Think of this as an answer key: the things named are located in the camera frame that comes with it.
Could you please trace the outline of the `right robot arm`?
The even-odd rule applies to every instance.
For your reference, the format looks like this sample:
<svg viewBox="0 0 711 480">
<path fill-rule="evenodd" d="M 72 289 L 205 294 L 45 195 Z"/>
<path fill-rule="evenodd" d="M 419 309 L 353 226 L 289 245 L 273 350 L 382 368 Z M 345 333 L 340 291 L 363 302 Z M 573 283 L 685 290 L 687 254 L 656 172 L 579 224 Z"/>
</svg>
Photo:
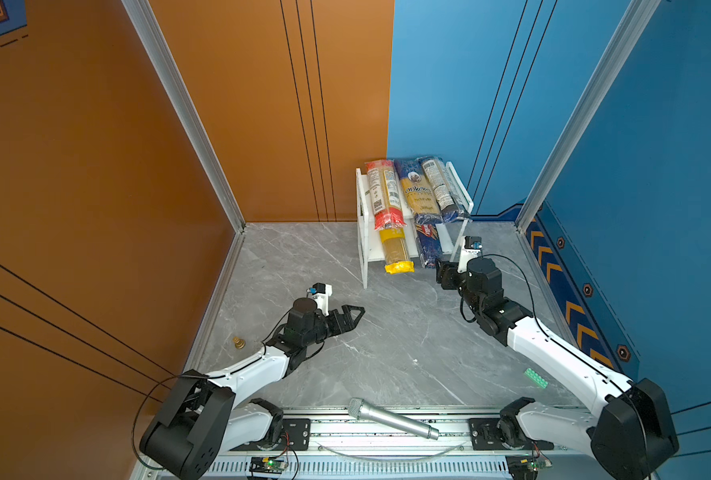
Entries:
<svg viewBox="0 0 711 480">
<path fill-rule="evenodd" d="M 593 457 L 615 479 L 645 479 L 679 452 L 665 392 L 634 382 L 553 334 L 535 312 L 507 298 L 501 270 L 487 257 L 437 264 L 437 283 L 461 297 L 469 322 L 501 345 L 535 362 L 571 391 L 583 411 L 522 397 L 499 412 L 501 442 L 513 448 L 539 441 Z"/>
</svg>

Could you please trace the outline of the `red spaghetti bag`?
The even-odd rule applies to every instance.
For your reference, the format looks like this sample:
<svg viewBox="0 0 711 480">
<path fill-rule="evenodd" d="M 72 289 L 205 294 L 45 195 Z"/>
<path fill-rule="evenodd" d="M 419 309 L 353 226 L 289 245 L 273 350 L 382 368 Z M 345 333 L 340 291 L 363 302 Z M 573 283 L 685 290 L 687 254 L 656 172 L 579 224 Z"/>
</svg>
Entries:
<svg viewBox="0 0 711 480">
<path fill-rule="evenodd" d="M 399 197 L 399 181 L 391 160 L 377 160 L 367 164 L 367 181 L 371 195 L 371 209 L 375 229 L 403 228 L 403 209 Z"/>
</svg>

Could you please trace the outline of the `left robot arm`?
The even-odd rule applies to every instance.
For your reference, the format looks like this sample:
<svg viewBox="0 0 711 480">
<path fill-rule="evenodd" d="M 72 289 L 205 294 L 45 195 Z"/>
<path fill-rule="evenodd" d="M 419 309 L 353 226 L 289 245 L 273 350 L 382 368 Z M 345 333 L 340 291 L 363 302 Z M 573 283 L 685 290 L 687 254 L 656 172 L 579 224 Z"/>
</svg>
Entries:
<svg viewBox="0 0 711 480">
<path fill-rule="evenodd" d="M 327 295 L 298 298 L 255 354 L 210 373 L 174 376 L 145 432 L 132 435 L 139 462 L 178 479 L 200 479 L 223 451 L 246 443 L 275 446 L 284 412 L 257 392 L 313 359 L 310 347 L 321 349 L 328 339 L 355 330 L 365 315 L 361 306 L 329 310 L 328 304 Z"/>
</svg>

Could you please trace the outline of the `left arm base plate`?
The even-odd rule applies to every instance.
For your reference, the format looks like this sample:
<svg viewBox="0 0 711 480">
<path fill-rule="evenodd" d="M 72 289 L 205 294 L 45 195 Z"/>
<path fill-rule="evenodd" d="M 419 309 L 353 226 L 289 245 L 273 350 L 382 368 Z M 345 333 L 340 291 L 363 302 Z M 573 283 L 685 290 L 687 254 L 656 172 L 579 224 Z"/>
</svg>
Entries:
<svg viewBox="0 0 711 480">
<path fill-rule="evenodd" d="M 312 420 L 310 418 L 285 418 L 281 423 L 273 422 L 268 433 L 259 441 L 244 443 L 234 451 L 277 451 L 290 446 L 295 452 L 307 451 L 311 439 Z"/>
</svg>

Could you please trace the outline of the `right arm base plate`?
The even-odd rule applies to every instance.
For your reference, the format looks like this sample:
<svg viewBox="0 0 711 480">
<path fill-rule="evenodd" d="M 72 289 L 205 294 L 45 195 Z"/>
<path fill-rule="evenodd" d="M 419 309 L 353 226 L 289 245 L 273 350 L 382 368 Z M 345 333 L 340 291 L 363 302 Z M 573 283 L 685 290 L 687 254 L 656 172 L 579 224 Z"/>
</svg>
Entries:
<svg viewBox="0 0 711 480">
<path fill-rule="evenodd" d="M 471 447 L 475 451 L 527 451 L 534 447 L 539 450 L 555 450 L 555 444 L 543 440 L 535 443 L 525 439 L 507 440 L 507 435 L 499 428 L 499 418 L 474 417 L 467 420 L 467 427 L 471 435 Z"/>
</svg>

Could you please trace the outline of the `blue yellow spaghetti bag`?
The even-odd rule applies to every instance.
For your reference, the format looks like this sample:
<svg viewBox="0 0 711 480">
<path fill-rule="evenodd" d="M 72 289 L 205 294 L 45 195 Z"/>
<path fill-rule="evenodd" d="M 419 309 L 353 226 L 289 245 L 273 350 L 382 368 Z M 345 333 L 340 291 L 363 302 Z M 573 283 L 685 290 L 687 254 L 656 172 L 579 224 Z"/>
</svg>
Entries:
<svg viewBox="0 0 711 480">
<path fill-rule="evenodd" d="M 419 161 L 399 158 L 393 164 L 395 164 L 395 171 L 401 181 L 401 189 L 403 189 L 405 201 L 411 209 L 415 224 L 440 224 L 443 221 L 441 210 L 439 210 L 439 204 L 437 204 L 435 194 L 431 190 L 431 184 L 427 181 Z"/>
</svg>

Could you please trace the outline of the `blue Barilla spaghetti box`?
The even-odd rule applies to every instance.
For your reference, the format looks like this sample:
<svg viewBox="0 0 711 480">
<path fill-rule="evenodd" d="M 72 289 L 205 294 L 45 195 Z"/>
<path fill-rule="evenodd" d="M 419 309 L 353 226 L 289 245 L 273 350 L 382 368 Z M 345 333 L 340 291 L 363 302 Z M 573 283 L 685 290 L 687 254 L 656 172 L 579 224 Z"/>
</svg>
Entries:
<svg viewBox="0 0 711 480">
<path fill-rule="evenodd" d="M 436 268 L 443 257 L 439 232 L 433 224 L 415 224 L 415 240 L 421 264 L 425 268 Z"/>
</svg>

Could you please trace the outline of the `clear label spaghetti bag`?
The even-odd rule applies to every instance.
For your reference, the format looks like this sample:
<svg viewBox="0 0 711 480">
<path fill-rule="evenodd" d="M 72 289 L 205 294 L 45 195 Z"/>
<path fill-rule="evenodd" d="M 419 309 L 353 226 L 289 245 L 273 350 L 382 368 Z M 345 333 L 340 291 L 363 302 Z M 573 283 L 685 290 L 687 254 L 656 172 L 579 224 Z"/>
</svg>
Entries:
<svg viewBox="0 0 711 480">
<path fill-rule="evenodd" d="M 457 189 L 457 185 L 453 183 L 453 178 L 447 174 L 443 160 L 435 156 L 425 156 L 419 158 L 419 164 L 421 164 L 425 178 L 429 181 L 435 200 L 439 204 L 443 222 L 449 223 L 469 218 L 469 209 L 465 205 L 465 199 L 463 199 L 461 191 Z"/>
</svg>

